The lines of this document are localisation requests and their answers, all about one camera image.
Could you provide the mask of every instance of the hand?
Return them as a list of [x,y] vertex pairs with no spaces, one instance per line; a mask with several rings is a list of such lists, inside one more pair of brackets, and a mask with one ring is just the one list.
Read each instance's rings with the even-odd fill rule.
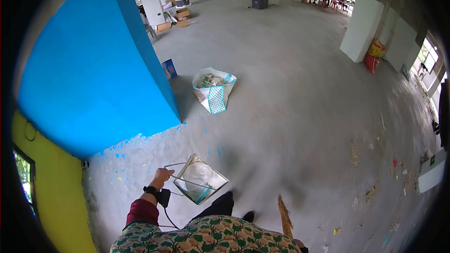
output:
[[155,177],[150,182],[149,186],[155,187],[158,191],[164,187],[164,182],[169,180],[170,175],[175,173],[175,170],[166,170],[164,168],[158,168],[155,173]]
[[298,245],[299,248],[304,248],[305,245],[299,239],[294,239],[294,242]]

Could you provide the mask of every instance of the broom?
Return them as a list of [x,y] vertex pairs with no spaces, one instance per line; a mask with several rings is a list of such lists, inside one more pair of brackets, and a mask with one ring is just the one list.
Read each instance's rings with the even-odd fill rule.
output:
[[286,209],[286,206],[284,205],[283,198],[281,198],[281,194],[278,196],[278,209],[280,210],[281,214],[281,224],[283,225],[283,233],[289,238],[294,239],[292,236],[292,222],[289,218],[289,211]]

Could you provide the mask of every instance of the yellow wall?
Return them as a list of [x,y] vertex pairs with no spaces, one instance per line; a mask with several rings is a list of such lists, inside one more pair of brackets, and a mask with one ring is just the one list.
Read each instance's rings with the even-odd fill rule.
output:
[[81,161],[36,132],[16,111],[13,142],[36,163],[36,203],[42,227],[61,253],[97,252],[88,228]]

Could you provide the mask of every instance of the checkered bag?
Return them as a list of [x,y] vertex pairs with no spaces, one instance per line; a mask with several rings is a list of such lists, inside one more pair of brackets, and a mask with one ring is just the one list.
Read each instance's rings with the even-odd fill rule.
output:
[[[225,81],[223,86],[214,86],[208,88],[199,88],[199,83],[203,78],[212,74],[215,77],[222,77]],[[213,68],[206,68],[200,70],[192,80],[192,86],[194,87],[195,95],[199,102],[212,114],[218,114],[226,110],[226,104],[228,101],[228,95],[233,89],[236,77],[234,75],[225,73],[223,71],[215,70]]]

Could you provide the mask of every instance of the dustpan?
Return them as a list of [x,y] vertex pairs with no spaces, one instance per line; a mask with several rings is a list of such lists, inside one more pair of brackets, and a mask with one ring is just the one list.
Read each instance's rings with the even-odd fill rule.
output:
[[[210,181],[209,185],[200,185],[200,184],[196,184],[194,182],[189,182],[187,180],[184,180],[183,174],[186,171],[186,168],[191,165],[194,164],[196,162],[201,162],[203,164],[206,164],[207,166],[209,166],[206,162],[204,162],[198,155],[196,154],[192,154],[189,157],[188,162],[182,162],[182,163],[176,163],[176,164],[170,164],[170,165],[166,165],[164,166],[164,169],[167,170],[167,167],[169,166],[175,166],[175,165],[181,165],[184,164],[183,169],[181,169],[181,171],[178,173],[177,176],[173,176],[175,178],[175,180],[173,181],[174,185],[177,187],[177,189],[180,190],[180,192],[186,196],[190,201],[194,202],[196,205],[201,205],[203,202],[205,202],[208,198],[210,198],[211,196],[213,196],[213,194],[215,194],[218,190],[220,190],[223,186],[225,186],[229,180],[223,176],[222,174],[220,174],[219,172],[217,172],[214,168],[212,168],[211,166],[209,166],[211,168],[211,171],[213,173],[213,179]],[[194,184],[199,186],[200,188],[198,188],[196,191],[185,191],[184,189],[182,189],[180,187],[181,185],[181,181],[190,183],[190,184]]]

